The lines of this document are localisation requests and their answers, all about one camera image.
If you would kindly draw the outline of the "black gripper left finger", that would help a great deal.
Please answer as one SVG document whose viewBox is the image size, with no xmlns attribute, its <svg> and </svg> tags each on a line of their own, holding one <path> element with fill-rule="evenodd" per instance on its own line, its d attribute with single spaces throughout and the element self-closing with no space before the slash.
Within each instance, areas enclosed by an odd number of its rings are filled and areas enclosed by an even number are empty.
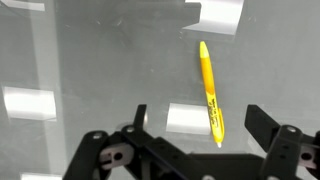
<svg viewBox="0 0 320 180">
<path fill-rule="evenodd" d="M 81 139 L 63 180 L 107 180 L 124 167 L 136 180 L 187 180 L 187 155 L 161 137 L 146 132 L 147 106 L 137 107 L 134 120 L 109 135 L 87 132 Z"/>
</svg>

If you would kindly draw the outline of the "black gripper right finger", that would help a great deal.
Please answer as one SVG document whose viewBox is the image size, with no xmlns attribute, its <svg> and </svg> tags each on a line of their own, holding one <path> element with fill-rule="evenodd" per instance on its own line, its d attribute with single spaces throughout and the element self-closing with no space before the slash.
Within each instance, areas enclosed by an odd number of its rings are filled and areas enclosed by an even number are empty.
<svg viewBox="0 0 320 180">
<path fill-rule="evenodd" d="M 293 125 L 280 125 L 259 106 L 247 106 L 245 128 L 266 152 L 260 180 L 302 180 L 299 166 L 319 179 L 319 133 L 304 134 Z"/>
</svg>

